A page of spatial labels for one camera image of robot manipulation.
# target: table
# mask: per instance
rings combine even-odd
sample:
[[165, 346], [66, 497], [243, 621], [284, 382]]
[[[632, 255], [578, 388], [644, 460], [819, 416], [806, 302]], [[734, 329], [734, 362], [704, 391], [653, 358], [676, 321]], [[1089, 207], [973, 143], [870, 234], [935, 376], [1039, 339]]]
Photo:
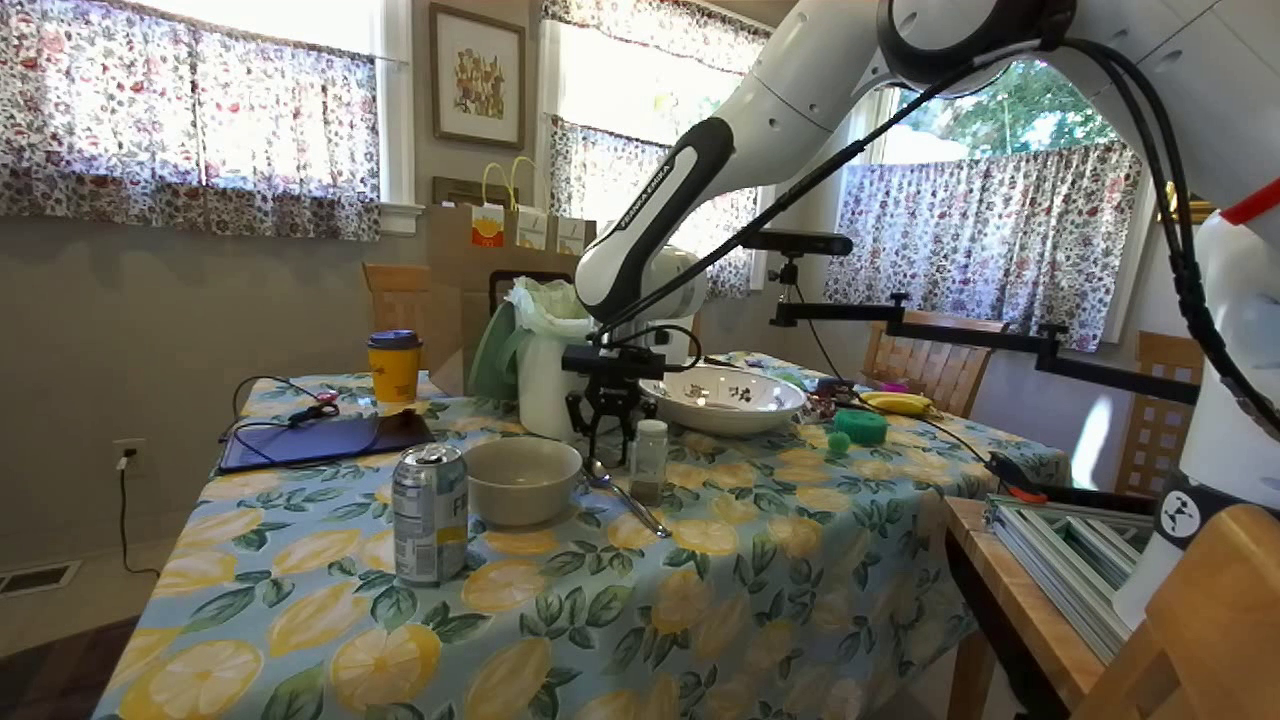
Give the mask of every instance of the table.
[[[1026, 568], [989, 532], [989, 504], [948, 497], [948, 564], [965, 589], [980, 626], [999, 648], [999, 662], [1030, 717], [1068, 717], [1104, 662], [1079, 632], [1055, 613]], [[973, 637], [967, 662], [957, 661], [950, 717], [980, 717], [990, 642]]]
[[[243, 416], [363, 376], [254, 382]], [[433, 432], [521, 432], [427, 394]], [[985, 451], [1061, 480], [1065, 457], [942, 416]], [[670, 432], [667, 538], [615, 497], [526, 532], [470, 532], [440, 589], [392, 576], [387, 472], [358, 457], [205, 484], [94, 717], [823, 717], [888, 700], [973, 632], [940, 554], [940, 497], [989, 472], [891, 421], [884, 447], [823, 460], [823, 429]]]

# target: bowl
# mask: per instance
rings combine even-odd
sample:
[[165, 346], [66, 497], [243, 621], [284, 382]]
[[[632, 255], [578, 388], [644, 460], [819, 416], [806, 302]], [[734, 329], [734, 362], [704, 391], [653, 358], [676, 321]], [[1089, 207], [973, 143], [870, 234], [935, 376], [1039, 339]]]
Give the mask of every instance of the bowl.
[[539, 435], [500, 435], [469, 447], [470, 509], [482, 525], [524, 528], [557, 520], [578, 480], [584, 457]]
[[777, 432], [806, 403], [797, 382], [726, 362], [667, 372], [664, 379], [640, 379], [640, 388], [664, 421], [709, 435]]

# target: floral tablecloth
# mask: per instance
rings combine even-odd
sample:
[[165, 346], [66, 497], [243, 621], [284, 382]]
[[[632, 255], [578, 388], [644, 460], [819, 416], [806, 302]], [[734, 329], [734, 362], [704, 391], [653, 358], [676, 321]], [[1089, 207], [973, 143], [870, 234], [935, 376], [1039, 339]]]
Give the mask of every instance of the floral tablecloth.
[[[366, 394], [358, 376], [296, 379]], [[260, 379], [248, 416], [303, 408]], [[521, 432], [433, 394], [452, 440]], [[1055, 480], [1061, 451], [942, 421]], [[942, 432], [829, 460], [819, 424], [754, 440], [670, 432], [667, 538], [615, 497], [526, 532], [470, 532], [440, 589], [392, 576], [395, 457], [215, 477], [94, 717], [851, 717], [957, 648], [940, 490], [989, 490]]]

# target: aluminum can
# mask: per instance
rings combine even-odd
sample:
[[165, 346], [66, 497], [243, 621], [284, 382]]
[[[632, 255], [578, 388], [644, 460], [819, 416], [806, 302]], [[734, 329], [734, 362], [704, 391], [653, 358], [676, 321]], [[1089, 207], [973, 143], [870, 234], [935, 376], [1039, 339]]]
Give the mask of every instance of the aluminum can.
[[401, 457], [392, 525], [402, 585], [445, 585], [469, 568], [469, 460], [452, 443], [420, 443]]

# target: picture frame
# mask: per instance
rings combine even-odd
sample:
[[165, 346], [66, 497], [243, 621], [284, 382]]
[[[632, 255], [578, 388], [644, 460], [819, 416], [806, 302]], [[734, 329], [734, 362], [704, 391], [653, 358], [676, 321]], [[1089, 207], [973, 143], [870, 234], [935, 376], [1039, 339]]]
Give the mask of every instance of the picture frame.
[[433, 6], [437, 136], [524, 143], [524, 32], [461, 6]]

